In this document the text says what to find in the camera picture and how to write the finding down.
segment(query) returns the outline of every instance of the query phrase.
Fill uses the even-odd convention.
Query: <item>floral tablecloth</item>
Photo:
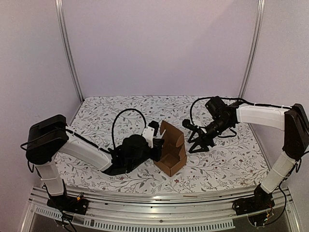
[[[115,116],[123,109],[136,108],[143,112],[147,123],[166,120],[178,127],[187,141],[190,131],[182,127],[182,120],[189,118],[190,106],[196,99],[192,96],[91,97],[83,102],[72,126],[101,147],[112,147],[111,127]],[[212,119],[205,103],[206,100],[199,101],[194,106],[193,117],[208,124]],[[116,145],[131,134],[140,134],[142,129],[143,120],[136,112],[122,114],[115,127]],[[67,185],[87,189],[158,194],[257,185],[268,173],[265,159],[248,125],[236,125],[236,132],[234,138],[216,138],[217,146],[210,152],[187,152],[187,164],[172,177],[150,159],[131,173],[118,176],[105,175],[90,164],[63,153],[57,155],[56,164]],[[185,145],[188,151],[191,145],[187,142]]]

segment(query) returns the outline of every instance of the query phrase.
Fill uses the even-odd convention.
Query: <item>wire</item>
[[[85,137],[79,135],[78,133],[76,133],[76,132],[74,132],[74,131],[71,131],[71,130],[69,130],[69,129],[66,129],[66,131],[69,132],[69,133],[72,134],[72,135],[75,135],[77,138],[83,140],[84,142],[91,144],[92,146],[94,146],[95,148],[99,149],[100,151],[103,151],[103,152],[105,152],[105,153],[107,153],[107,154],[110,154],[110,152],[109,152],[108,150],[105,150],[104,148],[99,147],[98,145],[96,145],[96,144],[93,143],[92,141],[86,139]]]
[[[117,114],[117,116],[115,117],[114,122],[112,123],[112,145],[113,145],[114,149],[116,149],[115,138],[114,138],[114,127],[115,127],[115,124],[116,124],[116,120],[119,118],[119,116],[120,116],[121,114],[123,114],[123,113],[126,112],[126,111],[130,111],[130,110],[136,111],[137,113],[139,113],[139,114],[141,115],[141,117],[142,117],[143,120],[144,120],[145,127],[146,127],[146,119],[145,119],[145,116],[142,114],[141,111],[139,111],[139,110],[137,110],[137,109],[134,109],[134,108],[128,108],[128,109],[125,109],[125,110],[121,111],[119,114]]]
[[[29,171],[30,171],[31,173],[33,173],[33,172],[34,172],[34,164],[32,164],[32,168],[31,168],[31,167],[30,167],[30,162],[29,162],[29,160],[28,160],[27,165],[28,165]]]
[[[23,149],[24,151],[27,151],[27,149],[25,149],[24,146],[26,146],[26,145],[28,145],[28,144],[31,144],[31,143],[33,143],[33,142],[35,142],[35,141],[37,141],[37,140],[39,140],[39,139],[41,139],[41,138],[43,138],[43,137],[49,135],[49,134],[51,134],[51,133],[54,133],[54,132],[56,132],[56,131],[61,131],[61,130],[64,131],[65,129],[57,128],[57,129],[55,129],[55,130],[51,130],[51,131],[47,132],[46,134],[41,135],[41,136],[38,137],[38,138],[35,138],[35,139],[30,140],[30,141],[28,141],[28,142],[26,142],[26,143],[23,143],[22,145],[20,145],[20,148]]]
[[[68,215],[67,215],[66,213],[63,212],[63,210],[61,210],[60,208],[57,207],[56,203],[55,203],[54,200],[52,199],[52,196],[51,196],[50,193],[48,192],[48,189],[47,189],[46,184],[44,184],[43,186],[45,186],[45,189],[46,189],[46,192],[47,192],[47,195],[48,195],[49,199],[52,201],[52,203],[53,203],[54,206],[57,208],[57,210],[59,210],[59,212],[62,214],[62,217],[61,217],[61,219],[62,219],[62,227],[63,227],[64,229],[66,229],[68,232],[72,232],[72,231],[70,231],[68,228],[66,228],[66,226],[64,226],[64,218],[65,218],[65,219],[69,222],[69,224],[70,224],[70,226],[72,227],[72,229],[74,230],[74,232],[77,232],[76,228],[73,226],[73,224],[72,224],[72,222],[71,222],[72,219],[70,219],[70,218],[68,217]]]
[[[190,120],[191,120],[191,123],[194,125],[194,122],[193,122],[193,117],[192,117],[192,110],[193,110],[193,106],[198,102],[198,101],[201,101],[201,100],[206,100],[206,99],[210,99],[210,98],[213,98],[213,97],[204,97],[204,98],[198,98],[196,99],[191,107],[190,107]],[[246,103],[248,105],[255,105],[255,106],[266,106],[266,107],[275,107],[275,108],[283,108],[283,109],[291,109],[291,107],[288,107],[288,106],[280,106],[280,105],[272,105],[272,104],[264,104],[264,103],[252,103],[252,102],[249,102],[243,98],[221,98],[223,100],[232,100],[232,101],[242,101],[243,103]]]
[[[280,213],[280,215],[279,215],[275,220],[273,220],[272,222],[267,223],[267,224],[265,224],[265,225],[270,225],[270,224],[275,223],[275,222],[283,215],[283,213],[284,213],[284,211],[285,211],[287,199],[286,199],[286,195],[285,195],[284,191],[281,189],[281,184],[282,184],[282,181],[280,182],[278,188],[280,189],[280,191],[281,191],[282,194],[284,195],[284,207],[283,207],[283,210],[282,210],[282,212]]]
[[[234,131],[232,128],[230,128],[230,131],[233,132],[232,135],[227,135],[227,136],[220,136],[220,135],[218,135],[218,138],[226,139],[226,138],[233,138],[233,137],[236,137],[236,135],[237,135],[236,131]]]
[[[250,222],[251,225],[253,225],[253,226],[256,227],[256,228],[264,227],[264,226],[267,226],[267,225],[270,225],[270,224],[275,223],[275,222],[283,215],[283,213],[284,213],[284,211],[285,211],[285,208],[286,208],[286,204],[287,204],[287,198],[286,198],[286,195],[285,195],[284,191],[281,189],[281,184],[282,184],[282,183],[283,183],[283,181],[281,181],[280,184],[279,184],[279,186],[278,186],[278,188],[280,189],[280,191],[281,191],[282,194],[284,195],[284,207],[283,207],[283,210],[282,210],[282,212],[280,213],[280,215],[279,215],[275,220],[273,220],[272,222],[267,223],[268,220],[269,220],[269,218],[270,218],[268,215],[270,215],[271,212],[275,212],[275,210],[271,207],[271,205],[269,205],[269,207],[270,207],[270,212],[267,214],[267,218],[266,218],[266,219],[263,219],[263,220],[261,220],[261,221],[256,222],[257,224],[260,224],[260,222],[266,221],[265,224],[263,224],[263,226],[254,226],[254,225],[253,225],[254,222],[251,222],[251,221],[249,220],[249,222]]]

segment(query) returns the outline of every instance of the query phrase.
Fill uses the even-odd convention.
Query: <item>white wall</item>
[[[66,0],[83,93],[239,92],[257,0]]]
[[[55,1],[0,1],[0,231],[17,231],[38,180],[19,148],[30,126],[55,114],[70,120],[78,105]]]
[[[245,98],[254,102],[301,103],[309,115],[309,1],[266,1],[261,36]],[[254,127],[271,164],[281,152],[283,132]],[[288,187],[303,231],[309,231],[309,156]]]

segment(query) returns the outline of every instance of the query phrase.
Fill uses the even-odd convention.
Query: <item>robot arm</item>
[[[188,119],[183,121],[183,126],[193,131],[188,141],[194,143],[190,153],[209,151],[209,147],[215,145],[213,139],[216,136],[240,122],[284,131],[282,153],[263,182],[254,190],[254,197],[237,199],[233,204],[237,215],[273,207],[272,192],[290,175],[309,146],[309,122],[303,106],[295,104],[289,109],[272,108],[247,105],[241,101],[226,105],[220,97],[211,98],[205,106],[214,119],[209,125],[203,127],[200,122],[193,125]]]
[[[156,139],[159,124],[152,121],[142,135],[131,135],[114,150],[105,150],[75,133],[67,126],[66,118],[56,115],[33,125],[29,130],[26,158],[33,163],[49,194],[48,206],[85,214],[88,202],[66,194],[63,180],[55,164],[57,152],[83,160],[107,175],[129,173],[151,158],[159,161],[164,140]]]

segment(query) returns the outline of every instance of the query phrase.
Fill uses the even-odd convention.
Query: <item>cardboard box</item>
[[[162,121],[160,134],[163,135],[164,144],[162,147],[162,156],[159,162],[154,162],[168,176],[175,175],[186,163],[187,155],[184,147],[184,135],[181,130]]]

